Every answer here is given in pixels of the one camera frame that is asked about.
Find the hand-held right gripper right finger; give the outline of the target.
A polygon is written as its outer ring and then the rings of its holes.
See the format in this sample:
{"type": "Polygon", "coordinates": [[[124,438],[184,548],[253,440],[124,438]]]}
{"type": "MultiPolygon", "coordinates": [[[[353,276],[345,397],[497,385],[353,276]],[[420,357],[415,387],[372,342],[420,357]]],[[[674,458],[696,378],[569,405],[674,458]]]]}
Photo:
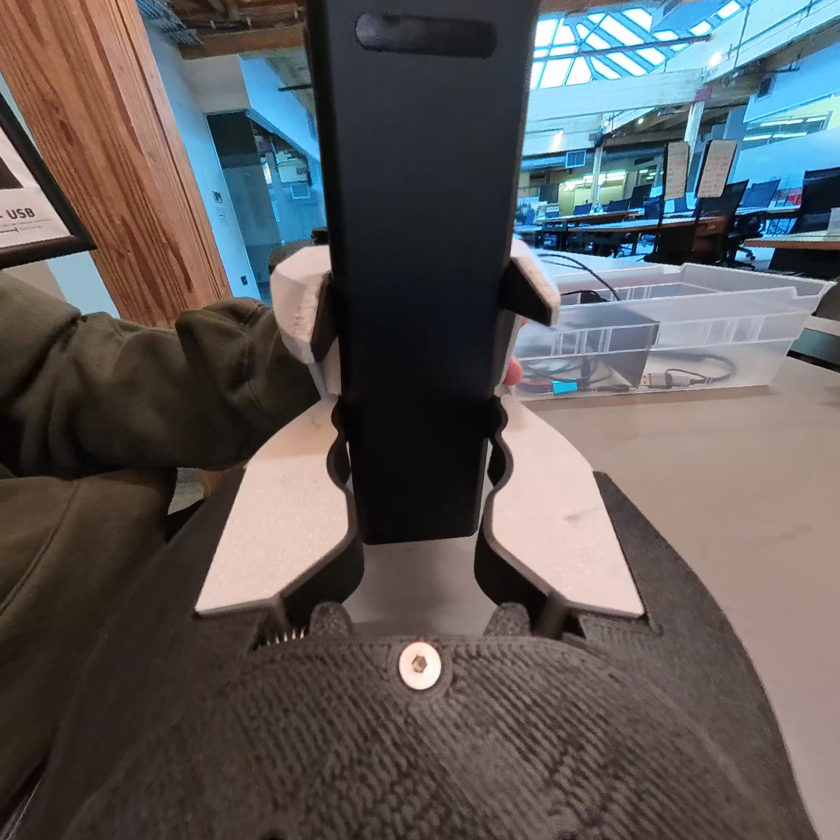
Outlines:
{"type": "Polygon", "coordinates": [[[595,473],[556,429],[511,395],[493,409],[490,491],[474,572],[496,605],[524,608],[532,634],[583,634],[581,620],[646,611],[595,473]]]}

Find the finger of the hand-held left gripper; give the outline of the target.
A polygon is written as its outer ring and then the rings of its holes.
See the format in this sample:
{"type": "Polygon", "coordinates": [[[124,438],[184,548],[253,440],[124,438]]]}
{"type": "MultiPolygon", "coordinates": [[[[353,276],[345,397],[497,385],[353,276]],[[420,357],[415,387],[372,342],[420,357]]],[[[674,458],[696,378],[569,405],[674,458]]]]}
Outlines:
{"type": "Polygon", "coordinates": [[[320,396],[340,396],[338,330],[328,246],[307,246],[271,272],[270,291],[280,338],[304,364],[320,396]]]}
{"type": "Polygon", "coordinates": [[[513,238],[510,258],[498,290],[497,367],[508,368],[519,330],[525,322],[553,327],[560,319],[561,299],[534,251],[513,238]]]}

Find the black USB hub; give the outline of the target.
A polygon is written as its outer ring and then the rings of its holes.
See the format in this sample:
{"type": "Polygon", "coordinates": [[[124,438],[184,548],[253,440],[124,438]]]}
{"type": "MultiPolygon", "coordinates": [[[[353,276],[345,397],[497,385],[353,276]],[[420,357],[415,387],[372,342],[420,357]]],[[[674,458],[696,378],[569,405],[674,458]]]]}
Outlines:
{"type": "Polygon", "coordinates": [[[469,536],[539,2],[307,7],[361,539],[469,536]]]}

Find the person's left forearm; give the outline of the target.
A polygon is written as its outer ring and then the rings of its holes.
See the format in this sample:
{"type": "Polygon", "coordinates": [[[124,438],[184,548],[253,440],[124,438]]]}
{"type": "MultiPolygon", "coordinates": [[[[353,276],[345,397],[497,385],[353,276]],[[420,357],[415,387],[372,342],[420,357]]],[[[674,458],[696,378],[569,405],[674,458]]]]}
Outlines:
{"type": "Polygon", "coordinates": [[[3,478],[221,470],[318,401],[273,311],[252,298],[157,329],[2,278],[3,478]]]}

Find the grey desk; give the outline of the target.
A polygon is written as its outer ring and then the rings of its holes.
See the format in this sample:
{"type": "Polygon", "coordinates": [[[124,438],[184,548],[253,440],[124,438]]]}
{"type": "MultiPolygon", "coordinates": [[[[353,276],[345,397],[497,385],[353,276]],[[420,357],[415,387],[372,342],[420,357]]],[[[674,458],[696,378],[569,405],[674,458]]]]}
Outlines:
{"type": "Polygon", "coordinates": [[[821,838],[839,828],[838,373],[529,402],[701,578],[752,658],[821,838]]]}

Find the long wooden office table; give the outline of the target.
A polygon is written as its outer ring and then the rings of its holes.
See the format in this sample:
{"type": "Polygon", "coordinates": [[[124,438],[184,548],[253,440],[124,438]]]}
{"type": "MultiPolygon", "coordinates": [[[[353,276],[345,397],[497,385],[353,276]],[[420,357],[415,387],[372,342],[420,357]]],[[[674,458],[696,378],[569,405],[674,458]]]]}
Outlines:
{"type": "Polygon", "coordinates": [[[517,225],[514,234],[535,248],[540,248],[546,238],[553,238],[562,249],[569,235],[644,235],[657,234],[666,228],[694,227],[712,234],[722,231],[726,217],[722,213],[704,213],[698,217],[689,214],[670,214],[659,222],[638,214],[604,213],[585,216],[562,217],[541,225],[517,225]]]}

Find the black power adapter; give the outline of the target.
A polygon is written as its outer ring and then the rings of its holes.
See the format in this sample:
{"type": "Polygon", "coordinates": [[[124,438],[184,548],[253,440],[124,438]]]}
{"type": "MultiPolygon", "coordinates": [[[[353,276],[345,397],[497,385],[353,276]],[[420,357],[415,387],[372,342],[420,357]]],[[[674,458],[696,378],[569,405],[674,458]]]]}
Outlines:
{"type": "Polygon", "coordinates": [[[553,395],[551,387],[559,379],[580,383],[577,393],[564,396],[636,389],[659,331],[659,321],[633,311],[572,311],[550,328],[522,327],[514,348],[523,369],[520,392],[561,396],[553,395]]]}

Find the glass door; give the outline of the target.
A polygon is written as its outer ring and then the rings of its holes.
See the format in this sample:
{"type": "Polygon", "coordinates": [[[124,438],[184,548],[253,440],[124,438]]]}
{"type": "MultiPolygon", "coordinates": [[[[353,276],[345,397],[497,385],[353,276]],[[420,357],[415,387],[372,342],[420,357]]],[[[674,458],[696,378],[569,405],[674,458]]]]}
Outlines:
{"type": "Polygon", "coordinates": [[[246,112],[209,114],[206,121],[251,269],[267,282],[271,252],[326,225],[319,168],[246,112]]]}

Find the black office chair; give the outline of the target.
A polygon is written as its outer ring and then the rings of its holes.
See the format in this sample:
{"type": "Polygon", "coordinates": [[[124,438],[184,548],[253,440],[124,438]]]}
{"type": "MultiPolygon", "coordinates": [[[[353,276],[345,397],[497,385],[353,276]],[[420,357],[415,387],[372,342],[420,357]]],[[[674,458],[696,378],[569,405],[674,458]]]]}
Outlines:
{"type": "Polygon", "coordinates": [[[730,258],[738,265],[753,264],[755,255],[743,243],[748,238],[755,238],[767,219],[766,211],[778,191],[779,178],[767,182],[752,184],[745,192],[734,218],[732,234],[733,250],[730,258]]]}
{"type": "Polygon", "coordinates": [[[701,198],[691,219],[663,223],[654,237],[649,263],[682,266],[720,264],[726,256],[737,209],[749,182],[728,184],[717,198],[701,198]]]}

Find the brown paper board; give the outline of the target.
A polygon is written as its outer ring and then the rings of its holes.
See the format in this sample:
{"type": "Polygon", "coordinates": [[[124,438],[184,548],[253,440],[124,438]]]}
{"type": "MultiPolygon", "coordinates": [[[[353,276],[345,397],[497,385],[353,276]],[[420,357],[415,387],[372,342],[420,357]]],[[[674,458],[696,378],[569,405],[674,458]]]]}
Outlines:
{"type": "Polygon", "coordinates": [[[691,146],[685,141],[667,144],[664,156],[663,199],[675,201],[686,194],[691,146]]]}
{"type": "Polygon", "coordinates": [[[696,200],[723,195],[738,147],[737,140],[710,140],[707,143],[696,184],[696,200]]]}

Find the clear plastic bin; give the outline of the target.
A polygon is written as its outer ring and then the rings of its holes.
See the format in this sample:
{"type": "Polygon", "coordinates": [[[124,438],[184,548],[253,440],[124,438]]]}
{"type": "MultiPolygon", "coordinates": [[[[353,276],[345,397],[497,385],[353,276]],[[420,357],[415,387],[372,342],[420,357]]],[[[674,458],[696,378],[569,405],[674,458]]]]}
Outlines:
{"type": "Polygon", "coordinates": [[[565,253],[538,253],[571,312],[636,312],[660,322],[642,381],[629,392],[530,396],[523,402],[577,397],[769,385],[827,296],[834,280],[715,266],[661,266],[565,253]]]}

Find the person's green jacket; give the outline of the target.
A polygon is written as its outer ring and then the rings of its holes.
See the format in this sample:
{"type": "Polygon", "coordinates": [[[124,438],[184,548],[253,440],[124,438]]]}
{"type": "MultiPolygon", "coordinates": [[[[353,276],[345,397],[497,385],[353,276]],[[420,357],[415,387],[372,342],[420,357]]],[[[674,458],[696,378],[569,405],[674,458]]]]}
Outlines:
{"type": "Polygon", "coordinates": [[[1,481],[1,796],[45,759],[113,603],[164,546],[174,469],[1,481]]]}

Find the wooden pillar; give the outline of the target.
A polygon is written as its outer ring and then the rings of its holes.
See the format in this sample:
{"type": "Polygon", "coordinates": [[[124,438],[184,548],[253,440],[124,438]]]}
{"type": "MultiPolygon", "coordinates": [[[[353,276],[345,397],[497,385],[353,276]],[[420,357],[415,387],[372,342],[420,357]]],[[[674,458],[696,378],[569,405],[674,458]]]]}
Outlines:
{"type": "Polygon", "coordinates": [[[2,76],[96,248],[67,300],[169,327],[233,296],[135,2],[2,1],[2,76]]]}

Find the black framed poster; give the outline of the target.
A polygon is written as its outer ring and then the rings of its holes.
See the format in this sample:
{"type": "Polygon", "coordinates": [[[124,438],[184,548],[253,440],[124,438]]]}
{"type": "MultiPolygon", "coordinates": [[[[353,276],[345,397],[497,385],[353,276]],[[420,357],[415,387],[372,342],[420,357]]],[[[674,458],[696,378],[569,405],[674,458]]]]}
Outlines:
{"type": "Polygon", "coordinates": [[[5,97],[1,97],[1,268],[97,247],[5,97]]]}

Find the black monitor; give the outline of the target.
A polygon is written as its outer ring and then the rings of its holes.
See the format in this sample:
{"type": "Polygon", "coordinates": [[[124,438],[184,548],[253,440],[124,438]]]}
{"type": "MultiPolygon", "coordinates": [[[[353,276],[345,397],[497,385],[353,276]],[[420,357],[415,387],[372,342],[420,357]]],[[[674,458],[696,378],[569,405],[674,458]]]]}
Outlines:
{"type": "Polygon", "coordinates": [[[800,211],[792,233],[825,231],[831,212],[839,207],[839,168],[806,171],[803,178],[800,211]]]}

